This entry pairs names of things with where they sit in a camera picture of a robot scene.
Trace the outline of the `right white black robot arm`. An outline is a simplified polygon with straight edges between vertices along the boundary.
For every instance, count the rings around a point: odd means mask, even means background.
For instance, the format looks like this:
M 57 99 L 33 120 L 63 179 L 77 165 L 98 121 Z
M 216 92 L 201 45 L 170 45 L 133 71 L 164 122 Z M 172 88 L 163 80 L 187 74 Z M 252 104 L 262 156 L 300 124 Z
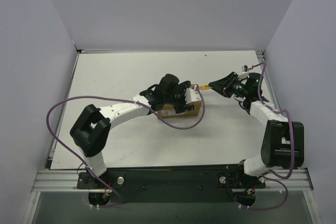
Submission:
M 210 82 L 209 87 L 225 98 L 242 98 L 241 107 L 256 118 L 265 128 L 260 153 L 243 161 L 244 173 L 260 176 L 275 173 L 276 169 L 289 169 L 291 176 L 294 169 L 304 162 L 304 125 L 292 121 L 285 111 L 278 111 L 274 105 L 262 96 L 263 75 L 252 72 L 238 75 L 231 72 L 226 77 Z

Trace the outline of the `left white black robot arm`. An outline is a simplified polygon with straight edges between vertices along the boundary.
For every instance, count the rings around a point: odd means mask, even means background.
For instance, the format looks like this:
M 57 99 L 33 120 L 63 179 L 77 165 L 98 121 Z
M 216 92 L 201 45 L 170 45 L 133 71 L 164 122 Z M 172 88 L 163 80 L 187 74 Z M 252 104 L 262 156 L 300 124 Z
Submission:
M 158 84 L 141 91 L 130 102 L 100 108 L 93 104 L 86 106 L 72 126 L 70 136 L 80 148 L 86 167 L 92 171 L 89 182 L 101 188 L 108 181 L 102 150 L 111 129 L 131 119 L 161 111 L 165 105 L 173 106 L 176 113 L 183 113 L 200 100 L 190 81 L 180 83 L 176 76 L 166 74 Z

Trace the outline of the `yellow utility knife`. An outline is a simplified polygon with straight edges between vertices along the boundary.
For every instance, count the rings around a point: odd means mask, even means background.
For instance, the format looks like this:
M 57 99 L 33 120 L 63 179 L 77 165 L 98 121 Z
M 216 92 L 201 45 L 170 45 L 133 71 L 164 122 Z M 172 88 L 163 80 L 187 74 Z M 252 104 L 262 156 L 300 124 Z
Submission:
M 200 90 L 209 90 L 209 89 L 211 89 L 212 87 L 209 86 L 209 85 L 201 85 L 201 86 L 198 86 L 198 88 L 199 88 Z

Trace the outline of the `brown cardboard express box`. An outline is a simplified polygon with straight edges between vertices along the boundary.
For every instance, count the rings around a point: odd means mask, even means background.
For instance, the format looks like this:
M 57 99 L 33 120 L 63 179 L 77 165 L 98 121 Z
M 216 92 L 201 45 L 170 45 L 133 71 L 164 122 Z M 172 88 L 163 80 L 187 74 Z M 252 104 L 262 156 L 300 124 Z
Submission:
M 158 115 L 163 119 L 184 118 L 203 114 L 204 102 L 197 90 L 198 85 L 192 84 L 186 88 L 181 97 L 181 105 L 165 104 Z

